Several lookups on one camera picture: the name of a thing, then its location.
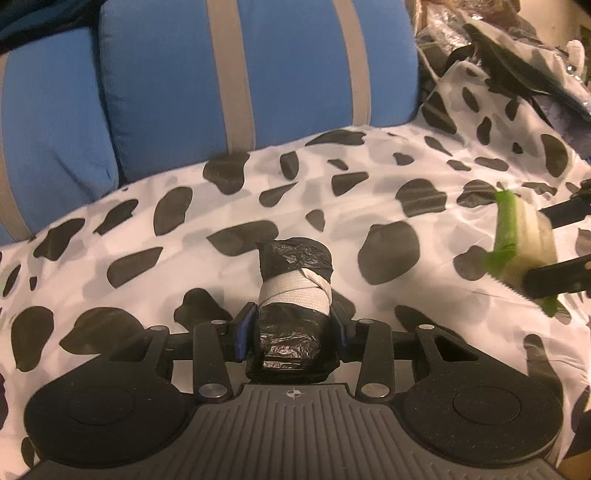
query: black spot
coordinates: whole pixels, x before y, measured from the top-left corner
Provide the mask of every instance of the black spot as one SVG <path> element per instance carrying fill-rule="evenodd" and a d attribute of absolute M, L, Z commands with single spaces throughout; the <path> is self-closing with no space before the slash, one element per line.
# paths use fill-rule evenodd
<path fill-rule="evenodd" d="M 274 189 L 265 190 L 261 192 L 259 195 L 259 203 L 263 205 L 263 207 L 274 207 L 279 203 L 279 200 L 289 192 L 293 187 L 295 187 L 297 182 L 290 183 L 288 185 L 283 185 L 281 187 L 276 187 Z"/>
<path fill-rule="evenodd" d="M 461 161 L 459 160 L 448 160 L 446 162 L 451 168 L 453 168 L 454 170 L 457 171 L 471 171 L 471 167 L 469 167 L 468 165 L 464 165 Z"/>
<path fill-rule="evenodd" d="M 402 211 L 407 217 L 423 213 L 443 212 L 447 194 L 437 190 L 433 183 L 425 179 L 406 182 L 396 192 L 396 199 L 402 204 Z"/>
<path fill-rule="evenodd" d="M 193 200 L 189 187 L 176 187 L 164 195 L 154 211 L 154 233 L 156 236 L 172 232 L 185 221 L 185 214 Z"/>
<path fill-rule="evenodd" d="M 244 186 L 244 165 L 249 158 L 248 153 L 215 157 L 203 167 L 203 178 L 213 183 L 224 195 L 237 193 Z"/>
<path fill-rule="evenodd" d="M 394 307 L 394 314 L 396 315 L 396 318 L 402 324 L 402 326 L 407 332 L 414 332 L 419 325 L 436 325 L 441 330 L 447 333 L 451 333 L 452 335 L 455 335 L 463 340 L 461 335 L 457 334 L 456 332 L 447 327 L 442 327 L 437 322 L 432 321 L 423 312 L 420 312 L 417 309 L 413 309 L 412 307 L 408 307 L 406 305 L 396 305 Z"/>
<path fill-rule="evenodd" d="M 332 160 L 327 160 L 333 167 L 337 167 L 339 170 L 347 171 L 349 166 L 342 161 L 340 158 L 333 158 Z"/>
<path fill-rule="evenodd" d="M 413 227 L 406 222 L 394 222 L 370 227 L 357 263 L 367 283 L 380 285 L 405 274 L 419 257 L 420 246 Z"/>
<path fill-rule="evenodd" d="M 515 116 L 517 115 L 517 109 L 519 108 L 519 102 L 517 98 L 512 98 L 509 100 L 505 107 L 505 115 L 511 121 L 515 120 Z"/>
<path fill-rule="evenodd" d="M 427 144 L 428 147 L 434 148 L 435 150 L 439 150 L 440 152 L 443 152 L 443 153 L 445 153 L 445 155 L 449 155 L 450 157 L 452 156 L 452 154 L 449 153 L 443 147 L 443 145 L 441 145 L 440 141 L 437 138 L 425 137 L 425 143 Z"/>
<path fill-rule="evenodd" d="M 573 318 L 570 315 L 570 312 L 560 302 L 558 302 L 558 306 L 556 308 L 556 314 L 554 315 L 553 318 L 558 320 L 563 325 L 570 325 L 570 322 L 573 320 Z"/>
<path fill-rule="evenodd" d="M 107 269 L 107 280 L 119 288 L 124 283 L 152 268 L 162 253 L 162 247 L 148 248 L 115 260 Z"/>
<path fill-rule="evenodd" d="M 22 461 L 27 467 L 33 468 L 35 466 L 35 449 L 29 437 L 24 437 L 21 442 L 21 455 Z"/>
<path fill-rule="evenodd" d="M 512 91 L 507 90 L 505 87 L 499 85 L 498 83 L 495 83 L 495 81 L 491 78 L 485 79 L 484 83 L 486 83 L 488 91 L 491 93 L 498 93 L 500 95 L 507 97 L 509 100 L 513 100 L 516 97 L 516 95 Z"/>
<path fill-rule="evenodd" d="M 454 257 L 453 268 L 464 280 L 480 280 L 486 273 L 484 258 L 486 251 L 477 245 L 472 245 L 464 253 Z"/>
<path fill-rule="evenodd" d="M 33 252 L 35 258 L 45 257 L 48 260 L 58 260 L 66 251 L 72 237 L 84 226 L 83 218 L 72 218 L 61 225 L 51 228 L 45 240 Z"/>
<path fill-rule="evenodd" d="M 414 158 L 412 158 L 410 155 L 406 155 L 404 153 L 396 152 L 396 153 L 393 153 L 392 156 L 394 156 L 394 158 L 396 160 L 396 165 L 399 165 L 401 167 L 403 167 L 405 165 L 410 165 L 412 162 L 414 162 Z"/>
<path fill-rule="evenodd" d="M 577 233 L 577 239 L 574 243 L 574 251 L 580 257 L 591 254 L 591 231 L 579 228 L 579 233 Z"/>
<path fill-rule="evenodd" d="M 114 206 L 109 213 L 105 216 L 105 220 L 101 223 L 93 233 L 104 235 L 109 232 L 117 225 L 122 224 L 124 221 L 133 217 L 131 212 L 138 206 L 137 199 L 126 200 L 121 202 L 119 205 Z"/>
<path fill-rule="evenodd" d="M 565 459 L 579 455 L 591 450 L 591 410 L 583 413 L 573 443 L 570 444 L 569 451 L 564 456 Z"/>
<path fill-rule="evenodd" d="M 462 98 L 464 99 L 464 102 L 466 102 L 468 108 L 470 108 L 470 110 L 472 110 L 474 113 L 478 113 L 480 111 L 478 100 L 476 100 L 474 94 L 466 87 L 462 89 Z"/>
<path fill-rule="evenodd" d="M 570 192 L 570 193 L 578 193 L 580 188 L 577 187 L 574 183 L 570 183 L 569 181 L 566 182 L 566 189 Z"/>
<path fill-rule="evenodd" d="M 421 107 L 421 111 L 427 123 L 433 128 L 438 128 L 452 135 L 457 132 L 456 124 L 447 113 L 443 99 L 438 92 L 431 94 Z"/>
<path fill-rule="evenodd" d="M 589 403 L 589 391 L 590 387 L 587 385 L 583 392 L 579 395 L 577 401 L 574 403 L 573 411 L 570 415 L 570 427 L 573 429 L 573 432 L 577 431 L 579 423 L 583 418 L 583 414 L 585 413 L 585 408 Z"/>
<path fill-rule="evenodd" d="M 457 204 L 466 208 L 495 203 L 495 188 L 482 180 L 471 180 L 464 185 L 463 191 L 457 198 Z"/>
<path fill-rule="evenodd" d="M 476 136 L 478 137 L 478 141 L 482 145 L 488 145 L 491 143 L 491 128 L 492 122 L 491 119 L 487 116 L 482 119 L 482 123 L 478 125 L 476 129 Z"/>
<path fill-rule="evenodd" d="M 336 143 L 339 145 L 351 146 L 363 145 L 365 143 L 363 140 L 364 136 L 364 132 L 350 132 L 349 130 L 338 129 L 313 138 L 306 144 L 306 147 L 309 145 L 321 145 L 324 143 Z"/>
<path fill-rule="evenodd" d="M 183 303 L 174 311 L 174 321 L 189 332 L 199 324 L 212 320 L 232 321 L 232 316 L 221 308 L 207 290 L 194 288 L 183 297 Z"/>
<path fill-rule="evenodd" d="M 521 186 L 532 189 L 538 195 L 542 195 L 543 193 L 549 193 L 552 195 L 552 197 L 554 195 L 556 195 L 556 192 L 558 191 L 557 189 L 555 189 L 554 187 L 551 187 L 547 183 L 539 183 L 536 181 L 526 181 L 526 182 L 523 182 L 521 184 Z"/>
<path fill-rule="evenodd" d="M 509 170 L 509 165 L 507 162 L 501 160 L 500 158 L 477 157 L 474 162 L 482 167 L 491 168 L 493 170 Z"/>
<path fill-rule="evenodd" d="M 335 303 L 338 303 L 341 306 L 341 308 L 343 309 L 343 311 L 345 312 L 345 314 L 347 316 L 347 320 L 350 320 L 351 318 L 353 318 L 355 316 L 355 313 L 357 312 L 357 309 L 355 308 L 355 303 L 350 301 L 347 297 L 341 295 L 335 289 L 332 289 L 332 294 L 333 294 L 333 305 Z"/>
<path fill-rule="evenodd" d="M 295 151 L 284 153 L 279 158 L 279 165 L 281 166 L 281 171 L 287 180 L 293 180 L 297 177 L 297 173 L 300 171 L 300 160 L 297 158 L 297 153 Z"/>
<path fill-rule="evenodd" d="M 53 332 L 53 312 L 29 307 L 14 319 L 11 329 L 12 354 L 21 372 L 30 372 L 41 359 L 43 347 Z"/>
<path fill-rule="evenodd" d="M 560 177 L 569 164 L 569 154 L 564 144 L 556 137 L 548 134 L 541 135 L 546 156 L 546 168 L 554 178 Z"/>
<path fill-rule="evenodd" d="M 523 347 L 527 354 L 527 374 L 529 377 L 546 385 L 556 398 L 563 403 L 563 389 L 560 378 L 552 368 L 542 339 L 530 333 L 523 340 Z"/>
<path fill-rule="evenodd" d="M 6 284 L 4 285 L 4 291 L 2 292 L 3 297 L 6 297 L 10 293 L 10 291 L 12 290 L 14 284 L 17 282 L 18 273 L 20 271 L 21 271 L 21 264 L 18 264 L 10 272 L 10 275 L 6 279 Z"/>
<path fill-rule="evenodd" d="M 322 210 L 312 210 L 306 213 L 306 220 L 319 232 L 324 232 L 324 212 Z"/>
<path fill-rule="evenodd" d="M 338 197 L 368 178 L 369 175 L 366 171 L 343 173 L 341 175 L 334 175 L 330 184 L 332 185 L 333 193 Z"/>
<path fill-rule="evenodd" d="M 256 250 L 257 242 L 274 240 L 278 235 L 277 225 L 269 220 L 259 220 L 225 228 L 211 234 L 207 240 L 221 254 L 236 257 Z"/>
<path fill-rule="evenodd" d="M 60 346 L 74 355 L 108 353 L 128 338 L 143 332 L 130 313 L 114 307 L 97 307 L 80 315 Z"/>
<path fill-rule="evenodd" d="M 6 388 L 4 387 L 4 377 L 0 374 L 0 430 L 4 427 L 4 422 L 8 417 L 8 402 L 6 401 Z"/>

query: gray strap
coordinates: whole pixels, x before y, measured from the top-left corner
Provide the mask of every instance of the gray strap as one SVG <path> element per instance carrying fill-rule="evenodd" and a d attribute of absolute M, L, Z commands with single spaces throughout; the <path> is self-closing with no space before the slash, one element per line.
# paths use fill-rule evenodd
<path fill-rule="evenodd" d="M 365 40 L 353 0 L 333 0 L 345 41 L 351 78 L 353 103 L 352 125 L 369 125 L 371 120 L 371 87 Z"/>
<path fill-rule="evenodd" d="M 4 83 L 4 70 L 8 53 L 0 57 L 0 102 L 2 102 L 2 84 Z M 14 199 L 8 171 L 6 170 L 6 158 L 4 158 L 4 143 L 2 142 L 2 119 L 0 118 L 0 223 L 4 225 L 8 234 L 17 242 L 32 237 L 32 233 L 18 211 L 17 201 Z"/>
<path fill-rule="evenodd" d="M 228 153 L 255 148 L 255 120 L 236 0 L 207 0 Z"/>

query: serrated cutting edge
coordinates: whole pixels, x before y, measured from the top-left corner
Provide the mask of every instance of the serrated cutting edge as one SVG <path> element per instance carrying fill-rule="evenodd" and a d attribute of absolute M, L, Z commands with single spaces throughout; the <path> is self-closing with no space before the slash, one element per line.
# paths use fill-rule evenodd
<path fill-rule="evenodd" d="M 523 293 L 521 293 L 520 291 L 517 291 L 516 289 L 514 289 L 513 287 L 511 287 L 509 284 L 503 282 L 502 280 L 496 278 L 494 275 L 492 274 L 488 274 L 490 276 L 490 278 L 492 278 L 494 281 L 496 281 L 497 283 L 500 283 L 501 285 L 503 285 L 504 287 L 508 288 L 509 290 L 511 290 L 513 293 L 516 293 L 517 295 L 519 295 L 522 299 L 526 300 L 526 301 L 530 301 L 531 303 L 533 303 L 534 305 L 538 306 L 539 305 L 531 298 L 526 297 L 525 295 L 523 295 Z"/>

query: crumpled plastic bag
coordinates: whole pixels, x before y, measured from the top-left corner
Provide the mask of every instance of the crumpled plastic bag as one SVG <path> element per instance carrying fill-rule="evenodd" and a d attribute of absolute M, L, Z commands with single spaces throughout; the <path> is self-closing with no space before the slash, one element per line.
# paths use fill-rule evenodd
<path fill-rule="evenodd" d="M 309 238 L 258 244 L 263 281 L 302 268 L 327 282 L 333 272 L 330 251 Z M 261 307 L 254 327 L 254 348 L 247 376 L 258 382 L 317 382 L 339 364 L 327 315 L 292 303 Z"/>

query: blue cushion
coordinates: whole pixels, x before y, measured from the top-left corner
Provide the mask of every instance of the blue cushion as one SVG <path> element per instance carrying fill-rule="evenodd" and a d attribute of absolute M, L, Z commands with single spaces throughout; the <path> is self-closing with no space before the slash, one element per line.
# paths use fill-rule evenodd
<path fill-rule="evenodd" d="M 94 43 L 82 28 L 8 55 L 2 142 L 12 192 L 32 232 L 118 186 Z M 0 228 L 0 245 L 9 242 Z"/>
<path fill-rule="evenodd" d="M 371 124 L 417 106 L 417 55 L 402 0 L 353 0 L 365 37 Z M 351 124 L 349 65 L 332 0 L 238 0 L 256 147 Z M 205 161 L 226 134 L 205 0 L 108 0 L 102 80 L 129 180 Z"/>

